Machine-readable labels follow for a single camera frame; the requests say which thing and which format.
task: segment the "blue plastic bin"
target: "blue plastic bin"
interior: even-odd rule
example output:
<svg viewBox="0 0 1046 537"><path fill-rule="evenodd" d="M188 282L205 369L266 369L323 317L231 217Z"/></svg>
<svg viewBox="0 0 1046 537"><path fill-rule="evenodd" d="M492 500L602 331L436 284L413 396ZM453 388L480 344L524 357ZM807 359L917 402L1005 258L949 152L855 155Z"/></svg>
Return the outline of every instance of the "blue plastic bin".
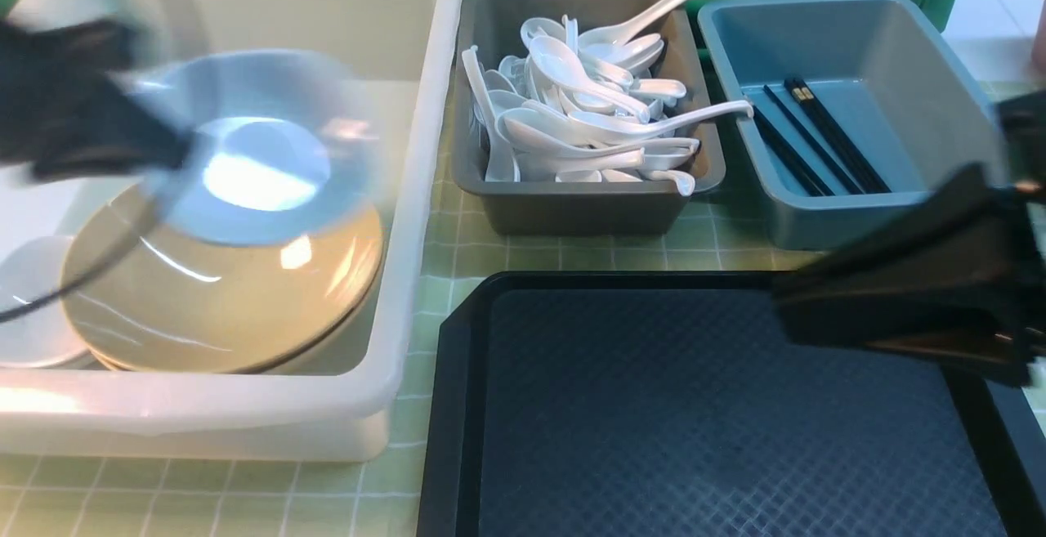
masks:
<svg viewBox="0 0 1046 537"><path fill-rule="evenodd" d="M806 195L754 120L738 119L776 246L831 249L868 234L967 163L983 163L992 183L1008 182L991 102L911 1L722 0L698 20L726 96L751 98L838 193ZM890 194L846 195L763 91L769 85L820 138L784 93L791 76L810 85Z"/></svg>

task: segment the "tray rim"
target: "tray rim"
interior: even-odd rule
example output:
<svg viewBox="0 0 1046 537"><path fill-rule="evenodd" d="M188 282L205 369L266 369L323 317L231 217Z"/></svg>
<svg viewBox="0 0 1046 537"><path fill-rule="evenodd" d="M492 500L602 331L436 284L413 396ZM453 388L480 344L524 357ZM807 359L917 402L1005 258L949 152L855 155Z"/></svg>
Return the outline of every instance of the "tray rim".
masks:
<svg viewBox="0 0 1046 537"><path fill-rule="evenodd" d="M439 328L417 537L479 534L478 527L462 525L469 518L479 518L482 465L482 437L470 437L465 427L470 415L485 408L485 396L470 390L485 385L482 328L501 295L542 289L767 290L779 273L518 271L482 281ZM1024 393L964 372L941 368L941 373L1006 533L1009 537L1046 534L1046 435ZM957 393L969 394L977 404L959 404ZM968 418L976 408L988 417L990 428L976 429L974 437ZM984 451L985 441L995 444L995 452Z"/></svg>

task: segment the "gray tray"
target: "gray tray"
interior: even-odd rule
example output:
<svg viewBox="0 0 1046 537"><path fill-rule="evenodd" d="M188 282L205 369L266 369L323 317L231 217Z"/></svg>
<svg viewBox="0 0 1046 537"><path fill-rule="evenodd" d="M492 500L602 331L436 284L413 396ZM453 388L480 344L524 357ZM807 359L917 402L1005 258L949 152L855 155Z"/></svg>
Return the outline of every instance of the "gray tray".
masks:
<svg viewBox="0 0 1046 537"><path fill-rule="evenodd" d="M479 61L496 68L505 55L525 57L520 25L528 18L559 20L568 13L581 31L632 18L657 0L464 0L458 27L458 51L479 47ZM665 51L652 71L687 87L676 113L710 104L698 49L686 13L678 9L655 23ZM455 71L455 119L451 172L458 186L481 199L494 230L501 234L585 237L662 234L688 201L669 182L644 183L490 183L483 180L486 136L472 116L472 90L464 70ZM726 175L719 133L712 124L687 129L701 139L690 173L695 193L714 189Z"/></svg>
<svg viewBox="0 0 1046 537"><path fill-rule="evenodd" d="M769 85L805 120L781 87L803 77L892 191L812 198L770 155L755 122L738 119L778 247L831 249L859 239L967 163L982 163L996 185L1008 180L988 98L911 1L722 0L698 20L726 97L751 98L828 186L844 192L763 93Z"/></svg>

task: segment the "white spoon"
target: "white spoon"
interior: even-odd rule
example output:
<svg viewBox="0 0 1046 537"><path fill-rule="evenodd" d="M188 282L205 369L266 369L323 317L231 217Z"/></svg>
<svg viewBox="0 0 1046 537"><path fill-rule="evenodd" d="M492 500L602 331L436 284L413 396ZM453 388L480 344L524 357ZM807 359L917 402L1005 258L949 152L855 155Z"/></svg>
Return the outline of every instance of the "white spoon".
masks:
<svg viewBox="0 0 1046 537"><path fill-rule="evenodd" d="M568 19L566 15L564 15L563 20L564 23L569 22L573 26L577 25L576 20ZM564 44L566 44L568 39L571 39L572 35L568 35L567 29L554 20L549 20L547 18L531 18L524 22L523 26L520 27L520 38L523 39L523 45L529 49L530 42L533 41L536 37L551 37L552 39L559 39L559 41L563 41ZM614 45L607 46L609 46L610 49L620 49L622 51L616 58L617 60L629 60L634 57L634 53L636 52L634 48L617 47ZM597 57L592 57L588 54L587 50L578 50L577 47L572 47L571 50L578 57L582 65L585 67L585 70L590 72L591 75L597 75L609 82L616 83L623 88L632 85L633 76L627 69L604 61Z"/></svg>
<svg viewBox="0 0 1046 537"><path fill-rule="evenodd" d="M659 119L664 116L664 100L663 98L654 98L651 100L646 108L651 109L651 119Z"/></svg>
<svg viewBox="0 0 1046 537"><path fill-rule="evenodd" d="M577 130L577 125L567 117L566 114L556 112L540 102L532 100L532 98L528 98L528 100L523 103L523 108L532 110L541 115L542 125L540 129L545 134L552 135L567 144L589 146L589 137L585 135L584 131Z"/></svg>
<svg viewBox="0 0 1046 537"><path fill-rule="evenodd" d="M560 92L560 108L563 109L564 114L569 115L571 112L582 112L576 104L570 98L570 94L564 90L559 90Z"/></svg>
<svg viewBox="0 0 1046 537"><path fill-rule="evenodd" d="M578 44L583 47L596 43L610 43L612 45L623 45L634 39L640 31L654 24L661 17L666 15L687 0L658 0L658 2L642 13L639 13L631 20L615 24L614 26L602 26L591 30L583 31L577 38Z"/></svg>
<svg viewBox="0 0 1046 537"><path fill-rule="evenodd" d="M521 152L575 159L594 158L607 154L605 151L586 146L572 146L558 139L549 134L555 131L550 129L547 118L532 110L523 108L510 110L498 118L498 124L502 134Z"/></svg>
<svg viewBox="0 0 1046 537"><path fill-rule="evenodd" d="M56 290L71 244L72 237L41 237L7 255L0 264L0 306L24 306ZM87 356L61 301L0 325L0 367L72 366Z"/></svg>
<svg viewBox="0 0 1046 537"><path fill-rule="evenodd" d="M563 27L566 30L565 43L570 52L577 54L577 21L563 15Z"/></svg>
<svg viewBox="0 0 1046 537"><path fill-rule="evenodd" d="M656 122L660 122L661 120L665 120L667 118L668 118L668 116L665 116L664 114L661 114L660 116L658 116L657 118L655 118L655 121ZM677 132L679 132L677 129L673 129L670 131L662 132L661 134L659 134L655 138L677 138L676 137L676 133Z"/></svg>
<svg viewBox="0 0 1046 537"><path fill-rule="evenodd" d="M657 31L651 31L650 35L643 35L623 45L611 45L609 43L588 45L582 49L582 53L593 59L606 61L612 65L620 65L622 61L639 58L642 53L656 48L657 43L660 41L661 35L658 35Z"/></svg>
<svg viewBox="0 0 1046 537"><path fill-rule="evenodd" d="M527 19L520 25L520 40L523 41L523 46L527 50L530 49L530 41L538 37L551 37L566 42L567 29L559 22L548 18Z"/></svg>
<svg viewBox="0 0 1046 537"><path fill-rule="evenodd" d="M690 149L675 149L657 153L646 151L646 154L643 155L643 164L639 165L638 169L667 172L686 163L691 157L693 157L693 151Z"/></svg>
<svg viewBox="0 0 1046 537"><path fill-rule="evenodd" d="M561 172L555 174L556 183L600 183L602 174L599 172Z"/></svg>
<svg viewBox="0 0 1046 537"><path fill-rule="evenodd" d="M526 59L526 86L527 90L530 92L530 98L537 98L538 102L544 104L545 106L551 108L556 112L563 112L560 108L560 96L559 89L545 75L542 74L541 70L537 68L533 64L533 60L530 57Z"/></svg>
<svg viewBox="0 0 1046 537"><path fill-rule="evenodd" d="M526 90L526 82L523 79L523 67L526 61L516 55L508 55L498 64L498 72L508 79L513 85L513 91L522 94Z"/></svg>
<svg viewBox="0 0 1046 537"><path fill-rule="evenodd" d="M526 97L523 97L516 92L491 90L487 93L491 95L491 104L494 105L495 118L501 116L508 110L513 110L514 108L523 108L523 103L526 102Z"/></svg>
<svg viewBox="0 0 1046 537"><path fill-rule="evenodd" d="M662 50L664 50L664 41L658 41L652 48L634 58L620 61L617 65L620 65L623 69L628 69L633 75L639 75L640 72L647 71L651 65L654 65L654 61L657 61Z"/></svg>
<svg viewBox="0 0 1046 537"><path fill-rule="evenodd" d="M465 75L469 77L469 85L472 86L472 93L479 104L479 111L486 127L487 139L490 139L491 154L486 163L486 181L518 182L520 180L520 167L513 154L511 144L498 132L497 116L494 114L494 103L486 91L486 84L483 83L483 73L479 68L479 60L476 59L476 46L461 51L461 65L464 67Z"/></svg>
<svg viewBox="0 0 1046 537"><path fill-rule="evenodd" d="M695 154L701 149L700 139L686 138L686 137L663 137L663 138L658 137L645 140L637 140L635 142L630 142L624 144L607 144L605 142L592 140L589 141L589 144L592 146L593 149L600 149L605 151L606 150L617 151L619 148L623 147L642 147L644 150L646 150L646 155L657 155L665 151L677 150L677 149L685 149L689 151L690 154Z"/></svg>
<svg viewBox="0 0 1046 537"><path fill-rule="evenodd" d="M589 72L589 75L595 75L608 82L611 82L621 88L630 88L632 84L635 83L635 77L629 72L628 69L623 67L618 67L607 63L606 61L591 58L586 53L582 52L578 55L582 65L585 65L585 70Z"/></svg>
<svg viewBox="0 0 1046 537"><path fill-rule="evenodd" d="M613 114L617 110L617 107L614 106L614 103L607 102L605 98L601 98L599 96L594 96L592 94L588 94L588 93L568 93L568 97L571 97L572 102L575 102L575 104L577 105L577 108L583 109L583 110L588 111L588 112L595 112L595 113L598 113L598 114ZM569 113L566 108L563 109L563 112L565 114Z"/></svg>
<svg viewBox="0 0 1046 537"><path fill-rule="evenodd" d="M505 90L491 90L487 92L491 96L491 104L494 106L494 117L497 118L504 113L506 110L511 110L514 108L521 108L523 103L526 102L526 97L519 95L516 92L508 92ZM483 120L483 113L479 109L479 99L475 98L472 103L472 112L475 114L476 119L479 120L483 127L486 127L485 120Z"/></svg>
<svg viewBox="0 0 1046 537"><path fill-rule="evenodd" d="M610 183L636 183L642 181L632 174L626 174L617 170L604 170L599 173L602 174L602 181Z"/></svg>
<svg viewBox="0 0 1046 537"><path fill-rule="evenodd" d="M629 88L629 95L675 100L686 97L686 86L676 80L635 80Z"/></svg>
<svg viewBox="0 0 1046 537"><path fill-rule="evenodd" d="M508 81L501 72L495 71L493 69L487 69L483 71L483 83L486 84L486 89L488 90L504 90L506 92L516 92L516 87L513 83Z"/></svg>
<svg viewBox="0 0 1046 537"><path fill-rule="evenodd" d="M686 172L677 172L675 170L667 172L639 170L639 175L651 181L676 182L676 189L678 189L679 195L684 198L691 196L695 188L698 186L697 180L693 179L693 176L687 174Z"/></svg>
<svg viewBox="0 0 1046 537"><path fill-rule="evenodd" d="M520 172L527 181L546 181L554 179L555 174L561 173L628 170L638 167L642 162L642 149L591 159L568 159L530 153L519 154Z"/></svg>
<svg viewBox="0 0 1046 537"><path fill-rule="evenodd" d="M590 80L581 60L564 42L551 37L535 37L530 41L530 62L561 88L605 98L639 118L640 122L650 121L650 109L645 104Z"/></svg>
<svg viewBox="0 0 1046 537"><path fill-rule="evenodd" d="M556 138L551 133L554 121L543 117L540 113L526 108L506 111L498 118L501 134L508 138L516 149L536 155L549 155L571 159L593 159L629 151L645 150L651 153L669 153L686 151L691 155L698 148L699 139L672 138L650 139L609 147L591 142L589 146L573 146Z"/></svg>
<svg viewBox="0 0 1046 537"><path fill-rule="evenodd" d="M575 122L579 131L586 132L590 139L616 144L642 140L688 125L704 122L717 116L738 112L744 112L749 118L754 114L752 105L746 98L740 98L647 125L628 122L592 112L574 112L570 115L570 119Z"/></svg>

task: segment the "textured tray surface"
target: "textured tray surface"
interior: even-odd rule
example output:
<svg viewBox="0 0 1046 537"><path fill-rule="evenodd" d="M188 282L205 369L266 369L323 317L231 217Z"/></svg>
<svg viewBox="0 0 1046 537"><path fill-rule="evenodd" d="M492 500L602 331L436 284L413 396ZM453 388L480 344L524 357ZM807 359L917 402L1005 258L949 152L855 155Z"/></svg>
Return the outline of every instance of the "textured tray surface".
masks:
<svg viewBox="0 0 1046 537"><path fill-rule="evenodd" d="M487 335L483 536L1005 535L938 370L763 292L513 291Z"/></svg>

